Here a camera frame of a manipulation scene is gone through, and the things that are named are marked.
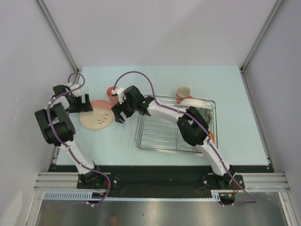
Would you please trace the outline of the pink plastic cup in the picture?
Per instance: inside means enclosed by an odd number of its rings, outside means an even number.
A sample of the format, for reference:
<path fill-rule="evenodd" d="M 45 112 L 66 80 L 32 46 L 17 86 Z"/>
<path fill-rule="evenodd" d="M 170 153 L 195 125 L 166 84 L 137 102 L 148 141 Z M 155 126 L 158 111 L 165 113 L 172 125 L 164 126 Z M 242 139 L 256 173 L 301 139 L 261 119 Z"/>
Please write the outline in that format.
<path fill-rule="evenodd" d="M 112 94 L 114 87 L 109 87 L 106 91 L 107 97 L 109 99 L 109 101 L 111 102 L 112 105 L 115 105 L 119 100 L 118 100 L 118 96 L 114 96 Z"/>

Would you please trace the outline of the pink cream floral plate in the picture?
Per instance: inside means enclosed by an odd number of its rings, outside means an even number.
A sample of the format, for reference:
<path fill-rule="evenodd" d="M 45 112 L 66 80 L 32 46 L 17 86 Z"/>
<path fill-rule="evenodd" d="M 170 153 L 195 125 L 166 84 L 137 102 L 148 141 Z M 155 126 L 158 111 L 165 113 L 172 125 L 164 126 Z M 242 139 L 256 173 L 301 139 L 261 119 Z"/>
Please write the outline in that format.
<path fill-rule="evenodd" d="M 91 106 L 93 108 L 92 111 L 79 114 L 79 121 L 84 128 L 92 131 L 102 130 L 108 127 L 115 119 L 110 102 L 95 100 L 91 102 Z"/>

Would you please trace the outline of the metal wire dish rack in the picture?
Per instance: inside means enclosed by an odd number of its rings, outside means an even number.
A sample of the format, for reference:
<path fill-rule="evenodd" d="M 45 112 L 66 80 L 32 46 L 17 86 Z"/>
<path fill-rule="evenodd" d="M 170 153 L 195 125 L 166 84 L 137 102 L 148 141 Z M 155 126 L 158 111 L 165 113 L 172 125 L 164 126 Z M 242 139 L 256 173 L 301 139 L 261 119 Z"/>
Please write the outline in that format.
<path fill-rule="evenodd" d="M 214 144 L 218 146 L 216 103 L 213 100 L 202 99 L 211 106 L 213 123 L 208 126 L 213 132 Z M 180 130 L 173 122 L 149 116 L 138 117 L 135 133 L 135 145 L 141 150 L 161 151 L 167 153 L 184 153 L 202 156 L 195 147 L 187 144 L 181 136 Z"/>

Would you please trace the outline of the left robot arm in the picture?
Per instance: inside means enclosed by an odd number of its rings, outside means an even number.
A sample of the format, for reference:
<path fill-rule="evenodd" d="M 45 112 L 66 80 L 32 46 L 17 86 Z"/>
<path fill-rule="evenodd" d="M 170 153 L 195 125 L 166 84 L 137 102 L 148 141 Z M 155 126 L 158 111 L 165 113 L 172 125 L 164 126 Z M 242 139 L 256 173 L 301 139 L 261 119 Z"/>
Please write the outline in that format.
<path fill-rule="evenodd" d="M 89 94 L 82 101 L 82 85 L 57 85 L 54 96 L 46 108 L 36 111 L 35 117 L 45 141 L 64 150 L 72 159 L 78 171 L 77 188 L 108 188 L 108 181 L 95 163 L 77 145 L 76 130 L 69 118 L 70 113 L 92 113 Z"/>

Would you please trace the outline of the orange white bowl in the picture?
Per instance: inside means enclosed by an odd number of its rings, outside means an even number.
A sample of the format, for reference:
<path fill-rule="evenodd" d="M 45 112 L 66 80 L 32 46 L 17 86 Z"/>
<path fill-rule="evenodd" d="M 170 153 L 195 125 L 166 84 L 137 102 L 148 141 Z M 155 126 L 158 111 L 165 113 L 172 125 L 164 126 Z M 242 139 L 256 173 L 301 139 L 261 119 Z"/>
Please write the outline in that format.
<path fill-rule="evenodd" d="M 214 137 L 213 132 L 210 131 L 209 134 L 210 134 L 210 137 L 211 137 L 212 141 L 215 142 L 215 137 Z"/>

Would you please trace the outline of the green floral bowl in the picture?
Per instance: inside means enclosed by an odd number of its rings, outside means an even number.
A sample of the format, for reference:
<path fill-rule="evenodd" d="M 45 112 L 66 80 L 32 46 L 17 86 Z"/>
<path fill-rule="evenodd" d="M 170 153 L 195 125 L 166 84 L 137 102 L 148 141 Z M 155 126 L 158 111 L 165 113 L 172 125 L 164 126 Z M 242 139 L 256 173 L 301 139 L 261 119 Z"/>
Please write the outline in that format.
<path fill-rule="evenodd" d="M 200 108 L 199 113 L 208 125 L 212 125 L 213 123 L 212 109 Z"/>

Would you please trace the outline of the white grey-rimmed deep plate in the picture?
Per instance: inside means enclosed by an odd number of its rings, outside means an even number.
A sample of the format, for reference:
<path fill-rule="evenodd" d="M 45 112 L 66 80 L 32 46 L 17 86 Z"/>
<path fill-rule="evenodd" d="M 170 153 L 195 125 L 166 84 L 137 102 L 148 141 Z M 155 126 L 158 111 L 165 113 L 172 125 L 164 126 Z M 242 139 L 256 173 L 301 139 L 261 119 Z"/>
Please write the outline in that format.
<path fill-rule="evenodd" d="M 193 98 L 186 98 L 180 102 L 180 105 L 183 106 L 193 106 L 198 108 L 204 108 L 204 109 L 211 109 L 211 106 L 208 105 L 203 100 L 193 99 Z"/>

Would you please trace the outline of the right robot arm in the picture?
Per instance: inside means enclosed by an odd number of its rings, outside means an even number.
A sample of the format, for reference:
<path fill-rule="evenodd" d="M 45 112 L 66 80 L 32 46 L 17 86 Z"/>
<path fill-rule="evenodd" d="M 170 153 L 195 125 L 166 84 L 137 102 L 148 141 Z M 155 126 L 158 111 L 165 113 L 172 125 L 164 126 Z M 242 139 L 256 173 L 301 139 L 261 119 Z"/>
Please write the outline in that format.
<path fill-rule="evenodd" d="M 235 170 L 218 151 L 209 134 L 208 124 L 195 107 L 185 109 L 166 105 L 154 95 L 144 96 L 133 85 L 126 89 L 114 87 L 111 94 L 118 99 L 111 108 L 115 122 L 124 123 L 125 119 L 121 114 L 129 118 L 135 112 L 172 122 L 177 125 L 183 140 L 207 158 L 220 188 L 228 189 L 237 182 Z"/>

